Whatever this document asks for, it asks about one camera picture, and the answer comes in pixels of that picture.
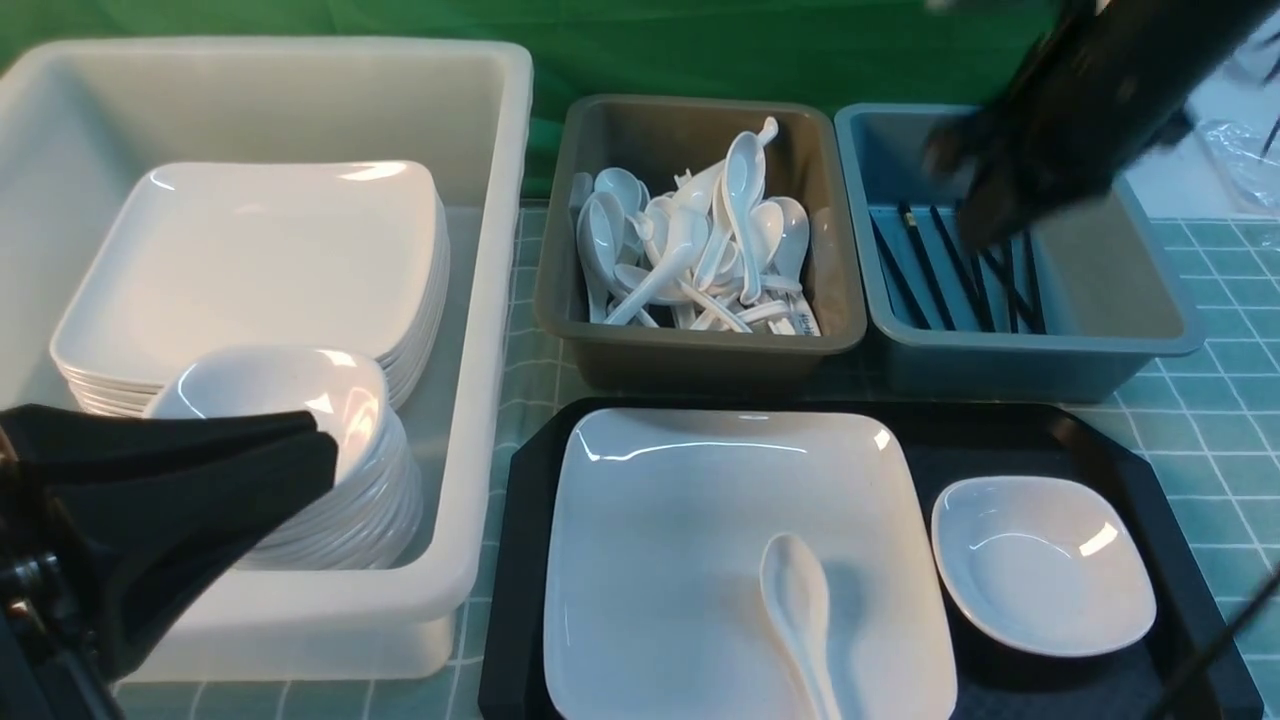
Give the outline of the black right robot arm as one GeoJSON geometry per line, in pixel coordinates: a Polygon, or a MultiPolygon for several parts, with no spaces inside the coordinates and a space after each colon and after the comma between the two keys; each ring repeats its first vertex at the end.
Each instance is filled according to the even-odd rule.
{"type": "MultiPolygon", "coordinates": [[[[1007,86],[929,132],[973,160],[963,237],[1023,228],[1117,177],[1275,1],[1070,1],[1007,86]]],[[[518,45],[448,38],[178,37],[51,44],[41,55],[143,168],[392,160],[445,202],[486,205],[480,263],[503,272],[532,100],[518,45]]]]}

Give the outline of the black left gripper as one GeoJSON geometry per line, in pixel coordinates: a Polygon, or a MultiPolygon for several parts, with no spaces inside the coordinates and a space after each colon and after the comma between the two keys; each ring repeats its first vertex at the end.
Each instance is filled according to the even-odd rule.
{"type": "Polygon", "coordinates": [[[5,719],[119,719],[100,673],[136,671],[216,579],[332,489],[338,455],[302,411],[145,419],[27,404],[1,429],[5,719]],[[50,480],[58,555],[33,480],[50,480]]]}

